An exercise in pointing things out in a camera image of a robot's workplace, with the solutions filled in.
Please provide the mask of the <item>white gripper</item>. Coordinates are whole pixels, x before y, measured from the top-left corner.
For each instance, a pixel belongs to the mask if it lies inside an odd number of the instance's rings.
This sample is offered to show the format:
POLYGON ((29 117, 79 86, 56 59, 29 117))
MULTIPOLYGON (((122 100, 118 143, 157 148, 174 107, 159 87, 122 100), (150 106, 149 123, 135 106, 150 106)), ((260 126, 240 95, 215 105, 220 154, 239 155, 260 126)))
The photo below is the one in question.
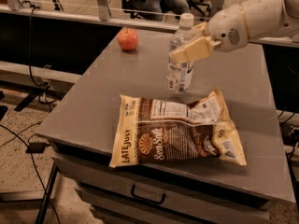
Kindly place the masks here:
POLYGON ((205 59, 214 49, 230 52, 244 48, 249 43, 249 31, 243 7, 234 5, 219 11, 208 23, 193 26, 192 36, 197 38, 169 52, 173 63, 205 59))

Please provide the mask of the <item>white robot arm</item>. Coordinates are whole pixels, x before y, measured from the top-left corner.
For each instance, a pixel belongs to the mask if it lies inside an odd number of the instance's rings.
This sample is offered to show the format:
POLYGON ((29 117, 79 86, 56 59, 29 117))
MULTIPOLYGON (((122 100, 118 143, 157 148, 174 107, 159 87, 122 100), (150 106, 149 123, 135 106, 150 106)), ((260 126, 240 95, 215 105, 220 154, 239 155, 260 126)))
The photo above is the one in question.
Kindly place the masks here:
POLYGON ((175 63, 208 57, 213 51, 230 52, 264 37, 298 40, 299 0, 248 0, 216 13, 192 28, 192 38, 169 52, 175 63))

